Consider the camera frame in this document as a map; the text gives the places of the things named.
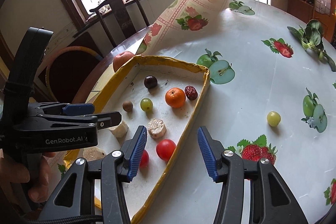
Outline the person's left hand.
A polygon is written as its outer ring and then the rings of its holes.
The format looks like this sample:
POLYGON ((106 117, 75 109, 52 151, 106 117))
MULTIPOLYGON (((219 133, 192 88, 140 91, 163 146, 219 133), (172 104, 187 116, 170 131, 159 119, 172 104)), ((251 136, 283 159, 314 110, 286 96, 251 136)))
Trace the person's left hand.
MULTIPOLYGON (((55 152, 45 152, 41 157, 38 182, 29 190, 29 198, 36 203, 45 202, 49 195, 49 178, 51 169, 47 158, 53 158, 55 152)), ((1 188, 10 203, 18 204, 18 199, 14 196, 11 183, 21 184, 30 180, 28 169, 17 162, 5 159, 1 150, 1 188)))

